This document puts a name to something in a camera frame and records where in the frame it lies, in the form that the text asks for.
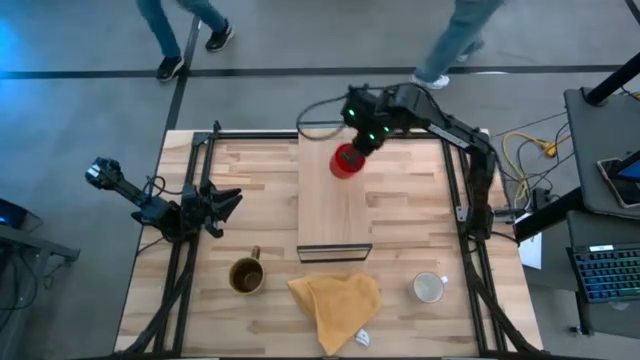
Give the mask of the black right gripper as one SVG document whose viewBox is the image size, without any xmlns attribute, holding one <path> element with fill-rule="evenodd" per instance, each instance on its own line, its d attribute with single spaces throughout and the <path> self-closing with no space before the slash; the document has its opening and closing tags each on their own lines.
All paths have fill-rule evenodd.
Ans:
<svg viewBox="0 0 640 360">
<path fill-rule="evenodd" d="M 352 146 L 346 145 L 341 150 L 344 159 L 350 159 L 352 168 L 362 168 L 366 157 L 382 147 L 391 134 L 391 128 L 378 123 L 364 123 L 355 127 L 356 135 L 352 140 Z"/>
</svg>

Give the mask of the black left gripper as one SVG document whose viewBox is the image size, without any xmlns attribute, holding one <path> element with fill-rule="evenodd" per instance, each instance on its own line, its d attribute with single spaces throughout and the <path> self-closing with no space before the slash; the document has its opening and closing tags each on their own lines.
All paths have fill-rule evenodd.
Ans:
<svg viewBox="0 0 640 360">
<path fill-rule="evenodd" d="M 206 182 L 200 189 L 193 184 L 184 185 L 182 220 L 189 230 L 204 228 L 214 238 L 221 238 L 224 231 L 218 223 L 227 222 L 243 199 L 241 192 L 240 188 L 218 190 L 212 182 Z"/>
</svg>

